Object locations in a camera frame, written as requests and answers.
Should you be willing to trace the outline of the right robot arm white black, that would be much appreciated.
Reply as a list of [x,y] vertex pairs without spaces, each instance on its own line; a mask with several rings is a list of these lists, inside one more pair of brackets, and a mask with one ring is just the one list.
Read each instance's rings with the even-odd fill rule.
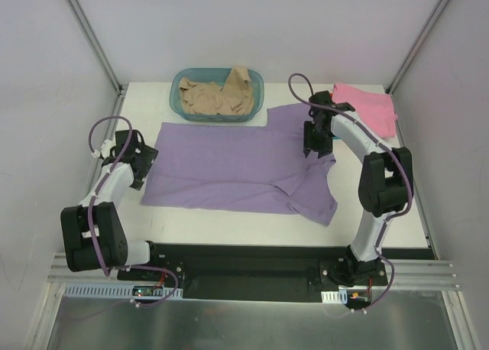
[[390,221],[406,214],[413,202],[412,154],[382,141],[347,102],[336,104],[329,92],[309,97],[310,119],[303,126],[303,152],[330,155],[341,139],[362,163],[358,198],[363,208],[353,242],[328,270],[335,284],[353,287],[383,270],[381,245]]

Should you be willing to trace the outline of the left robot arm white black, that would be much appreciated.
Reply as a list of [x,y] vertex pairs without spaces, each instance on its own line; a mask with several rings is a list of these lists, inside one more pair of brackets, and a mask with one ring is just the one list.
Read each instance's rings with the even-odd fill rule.
[[134,266],[144,280],[154,280],[161,262],[149,241],[128,241],[117,207],[130,189],[141,190],[158,155],[138,130],[115,133],[115,145],[102,163],[100,177],[76,206],[60,213],[68,268],[72,272]]

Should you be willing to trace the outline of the purple t shirt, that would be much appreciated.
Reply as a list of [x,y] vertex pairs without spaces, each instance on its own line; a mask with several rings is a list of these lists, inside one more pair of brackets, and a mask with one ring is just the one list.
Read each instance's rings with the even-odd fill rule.
[[304,104],[277,106],[262,127],[164,122],[142,204],[301,215],[329,225],[338,205],[327,181],[335,158],[303,153],[308,112]]

